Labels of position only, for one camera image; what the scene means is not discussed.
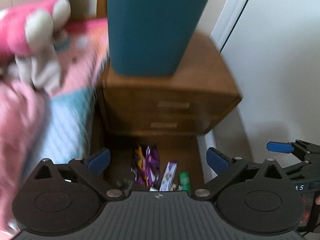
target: wooden floor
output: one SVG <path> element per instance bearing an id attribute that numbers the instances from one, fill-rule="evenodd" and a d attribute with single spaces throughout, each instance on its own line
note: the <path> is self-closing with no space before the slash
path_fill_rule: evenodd
<path id="1" fill-rule="evenodd" d="M 190 136 L 155 136 L 133 138 L 115 136 L 104 132 L 98 114 L 95 115 L 92 129 L 91 152 L 108 147 L 111 152 L 111 163 L 104 172 L 104 179 L 116 187 L 117 180 L 132 179 L 132 154 L 137 144 L 157 146 L 160 156 L 160 178 L 169 161 L 178 164 L 174 182 L 179 185 L 179 173 L 187 171 L 190 176 L 191 189 L 194 191 L 204 184 L 200 155 L 196 137 Z M 134 190 L 148 190 L 146 186 L 134 185 Z"/>

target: light blue fabric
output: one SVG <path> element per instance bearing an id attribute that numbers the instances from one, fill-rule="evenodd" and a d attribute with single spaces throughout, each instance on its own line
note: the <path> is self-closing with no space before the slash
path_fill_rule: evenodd
<path id="1" fill-rule="evenodd" d="M 50 158 L 53 163 L 68 163 L 84 156 L 90 143 L 87 130 L 94 112 L 94 88 L 78 90 L 47 101 L 44 130 L 29 154 L 25 166 L 26 179 L 39 161 Z"/>

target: drawer handle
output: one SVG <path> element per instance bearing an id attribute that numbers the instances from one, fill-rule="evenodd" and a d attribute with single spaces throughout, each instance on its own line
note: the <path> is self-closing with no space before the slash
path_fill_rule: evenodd
<path id="1" fill-rule="evenodd" d="M 177 128 L 178 123 L 176 122 L 152 122 L 150 123 L 150 128 L 157 128 L 157 129 L 163 129 L 163 128 L 169 128 L 169 129 L 175 129 Z"/>
<path id="2" fill-rule="evenodd" d="M 157 107 L 188 109 L 190 107 L 190 103 L 159 101 L 157 102 Z"/>

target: wooden nightstand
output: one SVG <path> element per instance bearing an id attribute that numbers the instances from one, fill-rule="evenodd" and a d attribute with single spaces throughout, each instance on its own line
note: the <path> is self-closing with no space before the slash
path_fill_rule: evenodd
<path id="1" fill-rule="evenodd" d="M 219 52 L 198 32 L 172 77 L 125 77 L 110 66 L 98 88 L 107 130 L 129 136 L 204 134 L 241 101 Z"/>

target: purple snack wrapper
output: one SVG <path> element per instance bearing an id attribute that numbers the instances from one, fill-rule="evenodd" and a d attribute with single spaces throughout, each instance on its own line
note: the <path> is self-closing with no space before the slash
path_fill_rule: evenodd
<path id="1" fill-rule="evenodd" d="M 137 184 L 154 187 L 158 184 L 160 174 L 159 153 L 155 146 L 146 146 L 142 147 L 142 154 L 143 156 L 140 156 L 135 151 L 131 171 L 136 176 Z"/>

